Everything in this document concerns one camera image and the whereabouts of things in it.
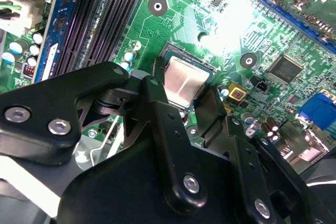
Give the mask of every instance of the white connector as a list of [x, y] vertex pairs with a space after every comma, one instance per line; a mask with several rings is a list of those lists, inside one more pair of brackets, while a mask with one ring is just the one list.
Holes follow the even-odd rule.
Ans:
[[34, 28], [42, 21], [45, 6], [44, 0], [7, 1], [21, 7], [20, 10], [12, 10], [12, 12], [20, 16], [11, 20], [0, 20], [0, 29], [20, 37], [25, 30]]

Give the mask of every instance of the blue ram slot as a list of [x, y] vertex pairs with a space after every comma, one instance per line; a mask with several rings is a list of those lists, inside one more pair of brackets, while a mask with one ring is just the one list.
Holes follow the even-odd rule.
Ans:
[[267, 0], [260, 0], [263, 2], [266, 6], [270, 7], [270, 9], [274, 10], [277, 14], [279, 14], [282, 18], [284, 18], [286, 21], [292, 23], [297, 29], [302, 31], [307, 37], [318, 43], [323, 48], [331, 51], [332, 53], [336, 54], [336, 47], [330, 43], [325, 42], [322, 40], [317, 33], [315, 33], [313, 30], [311, 30], [309, 27], [305, 26], [302, 22], [298, 21], [296, 18], [294, 18], [292, 15], [290, 15], [288, 12], [283, 10], [280, 6], [271, 4]]
[[76, 0], [54, 1], [56, 1], [55, 8], [50, 13], [52, 15], [51, 23], [46, 31], [47, 37], [36, 70], [35, 82], [46, 80], [50, 77], [53, 66], [59, 58], [59, 50], [76, 2]]

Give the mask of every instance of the wire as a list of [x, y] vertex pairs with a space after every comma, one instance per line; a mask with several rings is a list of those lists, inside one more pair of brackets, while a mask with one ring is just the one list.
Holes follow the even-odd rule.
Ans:
[[3, 9], [3, 8], [8, 8], [8, 9], [11, 9], [11, 10], [21, 10], [21, 6], [19, 6], [19, 5], [0, 4], [0, 9]]
[[101, 143], [100, 147], [95, 148], [95, 149], [92, 149], [92, 150], [90, 151], [90, 159], [91, 159], [91, 164], [92, 164], [92, 166], [95, 166], [95, 160], [93, 159], [93, 153], [96, 152], [96, 151], [100, 151], [101, 149], [104, 148], [104, 146], [106, 145], [106, 142], [107, 142], [107, 140], [109, 139], [109, 137], [110, 137], [110, 135], [111, 135], [111, 133], [112, 133], [112, 130], [113, 130], [113, 128], [115, 127], [115, 125], [116, 125], [118, 119], [119, 119], [119, 116], [117, 115], [117, 116], [115, 117], [115, 119], [114, 119], [114, 121], [113, 121], [111, 127], [109, 128], [109, 131], [107, 132], [104, 141]]

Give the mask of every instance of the yellow component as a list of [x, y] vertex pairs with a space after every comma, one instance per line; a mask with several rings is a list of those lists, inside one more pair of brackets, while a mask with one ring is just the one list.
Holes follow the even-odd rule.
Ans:
[[247, 95], [247, 92], [243, 89], [243, 87], [239, 86], [234, 82], [232, 82], [229, 85], [228, 90], [229, 90], [229, 97], [238, 102], [242, 101]]
[[227, 114], [231, 114], [232, 113], [232, 109], [229, 106], [229, 104], [224, 103], [224, 108], [225, 108], [225, 111], [226, 111]]

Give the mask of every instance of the silver screw head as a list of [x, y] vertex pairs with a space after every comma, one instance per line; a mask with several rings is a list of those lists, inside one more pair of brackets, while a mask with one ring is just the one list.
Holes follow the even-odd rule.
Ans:
[[254, 206], [256, 207], [257, 211], [261, 214], [261, 216], [263, 216], [265, 219], [269, 219], [271, 217], [268, 207], [260, 199], [256, 199], [254, 201]]
[[30, 112], [22, 107], [12, 107], [5, 112], [6, 120], [14, 123], [23, 123], [30, 118]]
[[268, 142], [267, 142], [267, 140], [266, 140], [265, 138], [261, 138], [260, 140], [261, 140], [261, 142], [262, 142], [263, 144], [268, 145]]
[[239, 121], [236, 118], [232, 118], [232, 121], [233, 121], [234, 124], [240, 125]]
[[71, 125], [68, 121], [54, 119], [48, 124], [48, 129], [53, 135], [64, 136], [71, 131]]
[[185, 188], [192, 194], [197, 194], [199, 192], [199, 182], [192, 175], [185, 175], [183, 178], [183, 184]]
[[98, 135], [98, 132], [96, 130], [94, 130], [94, 129], [90, 129], [88, 131], [89, 138], [95, 138], [97, 135]]

